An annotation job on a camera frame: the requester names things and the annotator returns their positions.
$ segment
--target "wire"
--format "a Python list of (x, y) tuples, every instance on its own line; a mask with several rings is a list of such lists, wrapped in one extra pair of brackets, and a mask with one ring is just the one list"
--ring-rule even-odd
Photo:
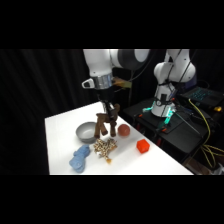
[(195, 132), (197, 132), (197, 133), (200, 135), (201, 138), (203, 138), (203, 136), (200, 134), (200, 132), (197, 131), (193, 126), (191, 126), (187, 121), (185, 121), (183, 117), (181, 117), (177, 112), (175, 112), (175, 114), (176, 114), (182, 121), (184, 121), (189, 127), (191, 127)]
[(198, 82), (205, 82), (207, 84), (207, 88), (205, 89), (209, 89), (210, 88), (210, 85), (208, 82), (206, 82), (205, 80), (202, 80), (202, 79), (198, 79)]
[(155, 57), (156, 53), (153, 54), (153, 57), (151, 57), (151, 59), (149, 60), (149, 62), (147, 63), (147, 65), (145, 66), (145, 68), (133, 79), (128, 80), (129, 82), (134, 81), (135, 79), (137, 79), (144, 71), (145, 69), (148, 67), (148, 65), (151, 63), (152, 59)]
[[(133, 78), (132, 79), (132, 77), (135, 75), (135, 72), (134, 72), (134, 74), (131, 74), (131, 79), (130, 80), (128, 80), (128, 82), (132, 82), (132, 81), (134, 81), (135, 79), (137, 79), (145, 70), (146, 70), (146, 68), (148, 67), (148, 65), (151, 63), (151, 61), (152, 61), (152, 59), (155, 57), (155, 54), (156, 53), (154, 53), (153, 54), (153, 57), (151, 57), (151, 59), (149, 60), (149, 62), (147, 63), (147, 65), (145, 66), (145, 68), (135, 77), (135, 78)], [(115, 93), (117, 93), (117, 92), (120, 92), (121, 90), (125, 90), (125, 88), (122, 88), (122, 89), (119, 89), (119, 90), (116, 90), (116, 91), (114, 91)]]
[[(207, 125), (207, 128), (208, 128), (208, 137), (207, 137), (206, 141), (201, 145), (200, 148), (201, 148), (202, 152), (204, 153), (205, 158), (206, 158), (206, 160), (208, 161), (208, 164), (210, 165), (211, 168), (213, 168), (213, 167), (216, 166), (216, 161), (215, 161), (215, 157), (214, 157), (214, 155), (216, 155), (216, 156), (224, 156), (224, 155), (214, 153), (214, 152), (211, 151), (211, 149), (215, 149), (215, 150), (218, 150), (218, 151), (223, 152), (223, 153), (224, 153), (224, 151), (221, 150), (221, 149), (219, 149), (219, 148), (216, 148), (216, 147), (213, 147), (213, 146), (210, 146), (210, 145), (206, 145), (206, 143), (208, 142), (208, 140), (209, 140), (209, 138), (210, 138), (210, 136), (211, 136), (211, 130), (210, 130), (210, 127), (209, 127), (208, 122), (207, 122), (207, 120), (205, 119), (204, 115), (201, 113), (201, 111), (200, 111), (200, 110), (199, 110), (199, 109), (198, 109), (198, 108), (191, 102), (190, 99), (189, 99), (189, 102), (190, 102), (190, 104), (197, 110), (197, 112), (202, 116), (202, 118), (204, 119), (204, 121), (205, 121), (205, 123), (206, 123), (206, 125)], [(211, 163), (210, 163), (210, 161), (209, 161), (209, 159), (208, 159), (208, 157), (207, 157), (207, 155), (206, 155), (206, 152), (208, 152), (208, 153), (211, 154), (212, 159), (213, 159), (213, 162), (214, 162), (214, 166), (211, 165)]]

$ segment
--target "blue toy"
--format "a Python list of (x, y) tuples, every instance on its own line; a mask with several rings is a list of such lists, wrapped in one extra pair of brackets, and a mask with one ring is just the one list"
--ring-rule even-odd
[(69, 162), (70, 166), (77, 172), (82, 173), (85, 169), (85, 158), (90, 154), (89, 145), (83, 145), (78, 151), (74, 152), (73, 159)]

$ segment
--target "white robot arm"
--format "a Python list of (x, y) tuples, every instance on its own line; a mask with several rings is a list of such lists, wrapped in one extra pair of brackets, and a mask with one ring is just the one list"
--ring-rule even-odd
[[(137, 70), (145, 64), (150, 51), (150, 49), (84, 49), (91, 79), (82, 83), (83, 88), (95, 88), (99, 100), (110, 115), (110, 110), (113, 109), (110, 102), (114, 95), (113, 67)], [(174, 109), (170, 98), (175, 88), (166, 80), (188, 82), (194, 77), (196, 71), (190, 62), (189, 49), (168, 49), (167, 53), (173, 59), (173, 63), (160, 63), (154, 70), (158, 87), (152, 113), (159, 117), (167, 117), (171, 108)]]
[(84, 49), (91, 79), (83, 82), (82, 86), (96, 89), (98, 99), (111, 119), (110, 111), (114, 109), (111, 104), (114, 96), (113, 67), (137, 70), (147, 61), (149, 52), (150, 49)]

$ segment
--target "table surface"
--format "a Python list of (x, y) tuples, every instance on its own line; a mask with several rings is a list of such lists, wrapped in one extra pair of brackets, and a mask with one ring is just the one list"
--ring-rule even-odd
[[(73, 153), (84, 145), (77, 138), (76, 129), (85, 122), (96, 122), (96, 114), (103, 112), (103, 106), (98, 102), (45, 119), (50, 175), (77, 175), (69, 165)], [(118, 135), (114, 138), (118, 147), (109, 154), (112, 163), (99, 158), (92, 144), (83, 175), (193, 175), (120, 117), (117, 124), (116, 130), (121, 124), (127, 124), (131, 134), (126, 138)], [(102, 140), (108, 138), (109, 134), (101, 136)], [(150, 144), (150, 150), (145, 154), (136, 148), (137, 141), (142, 139)]]
[[(154, 99), (143, 101), (139, 104), (136, 104), (132, 107), (129, 107), (124, 110), (124, 113), (130, 117), (134, 117), (136, 114), (141, 114), (143, 108), (151, 107)], [(184, 113), (178, 112), (182, 117), (186, 118)], [(148, 129), (155, 131), (155, 127), (150, 123), (146, 122), (142, 118), (138, 118), (137, 121)], [(191, 121), (188, 121), (202, 136), (206, 136), (208, 129), (204, 125), (196, 124)], [(169, 142), (171, 145), (179, 149), (181, 152), (189, 154), (195, 148), (197, 148), (202, 142), (202, 138), (186, 123), (182, 123), (176, 129), (171, 131), (169, 134), (160, 132), (159, 136)]]

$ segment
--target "metal bowl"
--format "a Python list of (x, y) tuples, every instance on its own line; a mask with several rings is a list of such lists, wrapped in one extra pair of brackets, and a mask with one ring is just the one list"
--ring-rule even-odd
[(84, 143), (94, 143), (96, 141), (94, 137), (95, 122), (87, 122), (80, 125), (76, 130), (77, 137)]

